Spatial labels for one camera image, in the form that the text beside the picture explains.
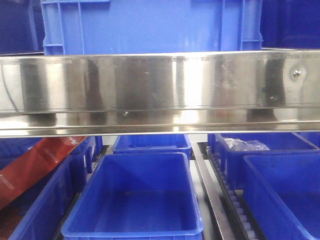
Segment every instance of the blue storage bin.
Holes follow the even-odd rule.
[[[309,142],[320,147],[320,132],[318,131],[304,131],[298,133],[303,138],[307,139]]]
[[[191,158],[191,143],[187,134],[121,135],[113,145],[114,154],[185,153]]]
[[[98,164],[62,227],[65,240],[200,240],[184,153],[112,154]]]
[[[41,0],[46,55],[261,49],[262,0]]]
[[[320,239],[320,155],[245,156],[244,199],[268,240]]]
[[[87,175],[93,171],[92,162],[96,161],[101,149],[102,136],[89,136],[70,153],[74,159],[71,163],[72,182],[77,193],[82,192],[87,184]]]
[[[215,137],[221,144],[221,168],[225,169],[226,181],[231,189],[242,189],[244,186],[243,158],[245,155],[320,152],[317,146],[294,132],[223,133],[216,134]],[[258,140],[270,150],[232,151],[224,138],[241,139],[242,141]]]
[[[43,51],[40,0],[0,1],[0,54]]]
[[[0,158],[17,158],[29,151],[41,139],[41,137],[0,139]]]
[[[0,169],[13,160],[0,159]],[[54,236],[75,197],[71,163],[69,155],[54,171],[8,206],[18,209],[17,214],[23,216],[9,240],[49,240]]]
[[[270,48],[320,48],[318,0],[263,0],[261,33]]]

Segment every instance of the metal track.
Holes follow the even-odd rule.
[[[320,50],[0,56],[0,137],[314,131]]]

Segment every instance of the red label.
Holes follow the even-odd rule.
[[[50,173],[85,139],[46,137],[0,170],[0,210]]]

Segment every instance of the plastic bag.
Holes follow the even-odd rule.
[[[242,141],[241,139],[224,138],[231,151],[268,151],[264,143],[258,140]]]

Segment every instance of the shelf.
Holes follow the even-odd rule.
[[[320,51],[1,56],[0,137],[314,131]]]

